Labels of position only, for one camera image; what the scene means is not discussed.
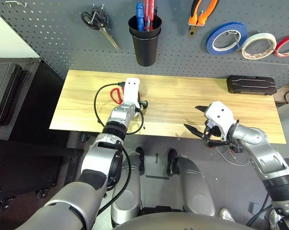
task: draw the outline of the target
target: blue screwdriver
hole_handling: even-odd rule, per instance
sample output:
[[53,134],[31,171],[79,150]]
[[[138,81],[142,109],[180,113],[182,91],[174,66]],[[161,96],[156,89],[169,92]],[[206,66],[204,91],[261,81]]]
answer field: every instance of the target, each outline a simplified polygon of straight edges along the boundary
[[145,30],[145,23],[144,23],[144,5],[139,2],[136,5],[136,17],[137,17],[137,24],[138,24],[138,30],[144,31]]

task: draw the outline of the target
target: black cable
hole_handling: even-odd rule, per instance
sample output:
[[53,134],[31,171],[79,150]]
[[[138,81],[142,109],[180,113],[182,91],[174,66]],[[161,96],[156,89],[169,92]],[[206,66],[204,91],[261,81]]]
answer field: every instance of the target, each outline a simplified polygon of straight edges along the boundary
[[112,85],[118,85],[118,83],[112,83],[112,84],[107,84],[107,85],[103,85],[101,88],[98,89],[98,91],[96,92],[96,95],[95,95],[95,98],[93,100],[93,109],[95,111],[95,115],[98,119],[98,123],[100,123],[103,127],[105,127],[105,125],[102,123],[101,119],[99,118],[99,115],[97,113],[97,108],[96,108],[96,102],[97,102],[97,97],[98,97],[98,94],[100,93],[100,91],[102,89],[104,89],[105,87],[108,87],[108,86],[112,86]]
[[261,211],[259,211],[256,215],[254,215],[248,222],[247,222],[247,226],[250,227],[254,221],[263,213],[266,212],[268,209],[272,208],[272,205],[269,205],[268,207],[262,209]]
[[127,154],[126,150],[123,148],[123,152],[126,156],[126,159],[127,159],[127,162],[129,164],[129,173],[127,175],[127,179],[126,179],[126,182],[123,186],[123,188],[120,190],[120,192],[118,192],[118,194],[113,198],[111,199],[106,205],[104,205],[102,208],[100,208],[100,210],[98,211],[98,215],[100,215],[105,209],[107,209],[112,203],[114,203],[118,197],[121,196],[121,194],[125,191],[127,185],[129,184],[129,181],[130,181],[130,178],[131,178],[131,173],[132,173],[132,166],[131,166],[131,161],[130,161],[130,158],[129,158],[129,155]]
[[138,128],[136,131],[134,131],[134,132],[126,133],[126,135],[131,135],[131,134],[138,133],[138,132],[140,131],[140,129],[143,127],[144,121],[145,121],[145,120],[144,120],[144,114],[143,114],[143,112],[141,112],[140,109],[139,109],[139,113],[140,113],[140,116],[141,116],[141,124],[140,124],[139,128]]
[[259,211],[261,211],[261,210],[263,210],[263,209],[265,208],[268,199],[269,199],[269,193],[267,193],[266,198],[265,198],[265,200],[264,200],[264,202],[263,202],[263,205],[261,206],[261,208],[260,208]]
[[286,96],[287,96],[287,94],[289,93],[289,90],[284,94],[284,100],[285,100],[285,102],[288,104],[288,101],[287,101],[287,99],[286,99]]
[[[98,115],[98,112],[97,112],[97,107],[96,107],[96,103],[97,103],[97,97],[98,97],[98,94],[100,93],[100,91],[102,89],[104,89],[105,87],[108,87],[108,86],[112,86],[112,85],[119,85],[119,86],[122,86],[123,82],[119,82],[119,83],[112,83],[112,84],[107,84],[107,85],[103,85],[101,88],[98,89],[98,91],[96,92],[96,95],[95,95],[95,98],[93,100],[93,109],[94,109],[94,112],[95,112],[95,115],[97,117],[97,120],[98,120],[98,123],[100,123],[103,127],[105,127],[105,125],[103,124],[103,122],[101,121],[99,115]],[[141,112],[141,110],[139,109],[138,111],[140,113],[140,116],[141,116],[141,125],[139,126],[139,128],[134,131],[134,132],[131,132],[131,133],[126,133],[126,135],[131,135],[131,134],[135,134],[137,132],[139,132],[141,130],[141,128],[143,127],[144,125],[144,114]]]

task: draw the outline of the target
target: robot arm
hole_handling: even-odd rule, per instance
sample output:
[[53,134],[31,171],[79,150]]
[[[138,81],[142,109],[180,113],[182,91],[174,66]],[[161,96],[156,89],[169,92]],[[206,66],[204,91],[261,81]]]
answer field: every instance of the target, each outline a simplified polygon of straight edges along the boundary
[[[242,145],[249,153],[251,164],[272,199],[276,212],[289,216],[289,166],[280,153],[271,147],[265,132],[249,128],[234,120],[232,111],[222,102],[213,102],[209,107],[197,106],[208,119],[204,133],[185,125],[192,133],[208,142],[209,146],[224,144]],[[221,141],[210,140],[210,136]]]
[[120,179],[123,141],[130,121],[138,114],[139,79],[127,78],[123,103],[113,109],[86,154],[81,176],[62,188],[17,230],[89,230],[108,187]]

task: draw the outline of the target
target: tape roll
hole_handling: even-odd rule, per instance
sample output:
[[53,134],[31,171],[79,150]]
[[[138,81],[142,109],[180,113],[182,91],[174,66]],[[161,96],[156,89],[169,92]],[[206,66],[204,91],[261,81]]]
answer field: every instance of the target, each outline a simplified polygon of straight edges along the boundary
[[[249,54],[247,53],[245,50],[246,48],[253,42],[258,41],[258,40],[262,40],[262,39],[266,39],[269,40],[271,42],[271,45],[269,49],[264,50],[262,52],[260,52],[259,54]],[[275,50],[275,47],[277,46],[277,41],[274,37],[273,34],[270,33],[260,33],[260,34],[256,34],[253,35],[251,37],[249,37],[244,44],[242,45],[242,56],[244,56],[245,59],[249,59],[249,60],[257,60],[257,59],[262,59],[265,58],[267,56],[269,56],[270,54],[273,53],[273,51]]]
[[280,49],[282,48],[283,45],[285,45],[287,42],[289,42],[289,36],[285,37],[283,40],[281,40],[278,44],[277,47],[275,48],[275,55],[284,58],[284,57],[289,57],[289,51],[286,53],[280,53]]
[[[233,33],[233,32],[235,33],[234,35],[237,36],[236,37],[237,41],[224,48],[217,48],[214,45],[214,42],[219,36],[221,36],[224,33]],[[229,54],[238,49],[245,42],[247,37],[248,31],[244,24],[237,22],[226,23],[219,26],[209,35],[206,41],[206,49],[210,54],[217,54],[217,55]]]

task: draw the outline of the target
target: black cup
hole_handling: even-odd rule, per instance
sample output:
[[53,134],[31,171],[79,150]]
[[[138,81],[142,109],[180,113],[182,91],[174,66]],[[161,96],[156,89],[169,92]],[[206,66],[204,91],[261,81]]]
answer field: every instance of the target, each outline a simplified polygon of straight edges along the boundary
[[130,33],[133,38],[137,63],[141,66],[151,66],[155,63],[158,36],[161,32],[162,20],[154,16],[151,31],[139,31],[136,16],[129,19]]

